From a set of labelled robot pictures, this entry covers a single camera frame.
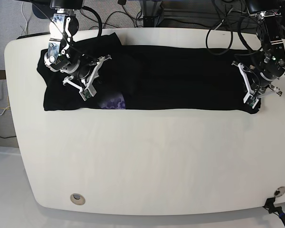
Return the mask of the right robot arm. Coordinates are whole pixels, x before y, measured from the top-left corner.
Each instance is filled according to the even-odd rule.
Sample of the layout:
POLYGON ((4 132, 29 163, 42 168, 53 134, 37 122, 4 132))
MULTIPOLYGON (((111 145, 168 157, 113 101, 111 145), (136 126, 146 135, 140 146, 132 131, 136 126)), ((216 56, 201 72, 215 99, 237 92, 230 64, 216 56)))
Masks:
POLYGON ((57 12, 50 20, 50 39, 44 63, 53 72, 66 73, 63 84, 75 87, 81 97, 87 100, 96 95, 93 81, 99 77, 99 69, 111 56, 94 57, 76 47, 73 36, 78 32, 79 22, 75 11, 86 10, 95 15, 98 38, 101 37, 103 29, 101 17, 94 9, 84 6, 82 0, 52 0, 50 8, 57 12))

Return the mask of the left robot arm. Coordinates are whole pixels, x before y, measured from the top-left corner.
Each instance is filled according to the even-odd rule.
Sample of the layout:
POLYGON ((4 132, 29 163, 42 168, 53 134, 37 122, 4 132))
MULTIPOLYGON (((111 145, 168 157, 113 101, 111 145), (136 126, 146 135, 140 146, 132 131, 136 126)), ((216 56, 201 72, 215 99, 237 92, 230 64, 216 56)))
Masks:
POLYGON ((261 43, 258 51, 248 45, 241 34, 243 19, 240 19, 237 33, 249 51, 253 69, 242 63, 237 66, 247 89, 243 101, 253 106, 270 93, 282 95, 282 91, 272 82, 285 77, 285 47, 282 41, 285 38, 285 0, 246 0, 245 5, 248 15, 256 19, 256 34, 261 43))

